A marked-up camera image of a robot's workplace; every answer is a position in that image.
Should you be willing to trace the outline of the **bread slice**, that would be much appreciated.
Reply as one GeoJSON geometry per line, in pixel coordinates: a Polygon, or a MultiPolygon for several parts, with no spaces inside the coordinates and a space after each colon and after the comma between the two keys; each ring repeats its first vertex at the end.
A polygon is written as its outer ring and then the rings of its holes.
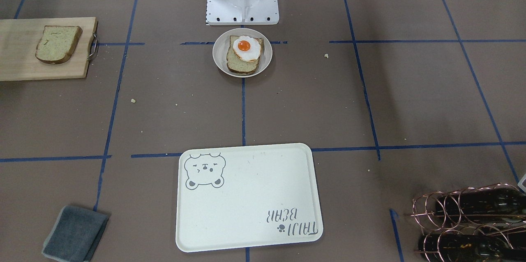
{"type": "Polygon", "coordinates": [[[226,55],[226,63],[227,63],[227,68],[231,72],[237,73],[237,74],[255,73],[256,70],[258,69],[260,59],[261,58],[259,58],[259,60],[255,62],[245,62],[245,61],[240,60],[234,54],[233,49],[231,48],[231,40],[229,39],[229,48],[228,48],[227,55],[226,55]]]}
{"type": "Polygon", "coordinates": [[[44,27],[35,57],[49,65],[67,62],[73,55],[83,30],[80,26],[44,27]]]}

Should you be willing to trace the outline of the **fried egg toy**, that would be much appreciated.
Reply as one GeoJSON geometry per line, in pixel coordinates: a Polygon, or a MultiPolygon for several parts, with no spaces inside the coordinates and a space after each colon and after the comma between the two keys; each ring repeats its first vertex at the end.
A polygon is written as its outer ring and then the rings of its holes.
{"type": "Polygon", "coordinates": [[[263,48],[263,39],[250,36],[230,36],[230,47],[242,61],[255,62],[259,60],[263,48]]]}

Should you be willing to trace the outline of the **white round plate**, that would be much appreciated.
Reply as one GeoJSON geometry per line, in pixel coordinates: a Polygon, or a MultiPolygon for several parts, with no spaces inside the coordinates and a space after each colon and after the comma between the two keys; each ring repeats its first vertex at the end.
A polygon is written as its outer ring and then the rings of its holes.
{"type": "Polygon", "coordinates": [[[238,78],[263,72],[272,56],[273,50],[267,37],[250,28],[235,28],[222,33],[212,48],[216,66],[238,78]]]}

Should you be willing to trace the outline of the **white bear tray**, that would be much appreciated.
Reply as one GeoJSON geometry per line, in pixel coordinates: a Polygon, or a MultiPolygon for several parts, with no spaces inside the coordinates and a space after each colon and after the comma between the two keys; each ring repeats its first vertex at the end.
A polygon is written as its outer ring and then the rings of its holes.
{"type": "Polygon", "coordinates": [[[181,251],[308,243],[323,231],[306,144],[192,149],[179,157],[175,241],[181,251]]]}

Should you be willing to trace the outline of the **lower dark wine bottle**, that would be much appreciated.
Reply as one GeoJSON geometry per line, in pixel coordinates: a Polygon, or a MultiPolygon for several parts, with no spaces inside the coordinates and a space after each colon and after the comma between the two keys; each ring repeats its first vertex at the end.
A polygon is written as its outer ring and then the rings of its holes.
{"type": "Polygon", "coordinates": [[[496,237],[472,234],[425,234],[418,253],[429,262],[524,262],[525,250],[496,237]]]}

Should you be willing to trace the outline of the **dark wine bottle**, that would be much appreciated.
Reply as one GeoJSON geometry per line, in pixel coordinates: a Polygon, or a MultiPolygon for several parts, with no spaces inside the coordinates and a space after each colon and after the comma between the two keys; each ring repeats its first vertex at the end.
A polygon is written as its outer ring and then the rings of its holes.
{"type": "Polygon", "coordinates": [[[525,250],[496,237],[472,234],[425,234],[418,253],[429,262],[524,262],[525,250]]]}
{"type": "Polygon", "coordinates": [[[519,223],[525,221],[525,194],[513,188],[497,188],[442,196],[436,216],[454,223],[519,223]]]}

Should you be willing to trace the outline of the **folded grey cloth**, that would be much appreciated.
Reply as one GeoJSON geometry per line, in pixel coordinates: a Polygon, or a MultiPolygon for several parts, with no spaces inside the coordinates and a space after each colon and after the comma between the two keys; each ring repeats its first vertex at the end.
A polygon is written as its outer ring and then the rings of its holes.
{"type": "Polygon", "coordinates": [[[58,262],[90,262],[108,221],[109,215],[64,206],[43,243],[43,256],[58,262]]]}

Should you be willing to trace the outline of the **upper dark wine bottle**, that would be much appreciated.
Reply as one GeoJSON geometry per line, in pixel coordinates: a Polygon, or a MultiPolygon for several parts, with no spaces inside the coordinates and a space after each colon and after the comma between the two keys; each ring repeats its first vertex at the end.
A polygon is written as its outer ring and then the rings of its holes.
{"type": "Polygon", "coordinates": [[[525,221],[525,194],[513,188],[497,188],[442,196],[436,216],[454,223],[519,223],[525,221]]]}

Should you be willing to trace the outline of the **wooden cutting board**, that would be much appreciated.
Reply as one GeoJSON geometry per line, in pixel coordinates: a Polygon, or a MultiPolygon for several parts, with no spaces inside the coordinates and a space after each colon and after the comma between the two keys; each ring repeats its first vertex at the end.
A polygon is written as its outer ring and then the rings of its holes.
{"type": "Polygon", "coordinates": [[[97,30],[96,17],[2,19],[0,79],[2,81],[74,79],[87,74],[88,55],[97,30]],[[79,26],[83,31],[72,57],[62,64],[39,61],[35,53],[45,26],[79,26]]]}

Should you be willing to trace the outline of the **white object at edge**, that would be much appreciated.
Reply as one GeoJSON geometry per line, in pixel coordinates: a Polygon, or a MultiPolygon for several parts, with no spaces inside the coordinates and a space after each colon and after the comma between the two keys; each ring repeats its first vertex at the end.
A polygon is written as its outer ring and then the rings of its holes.
{"type": "Polygon", "coordinates": [[[520,180],[518,181],[518,188],[522,192],[526,193],[526,174],[524,174],[522,178],[520,178],[520,180]]]}

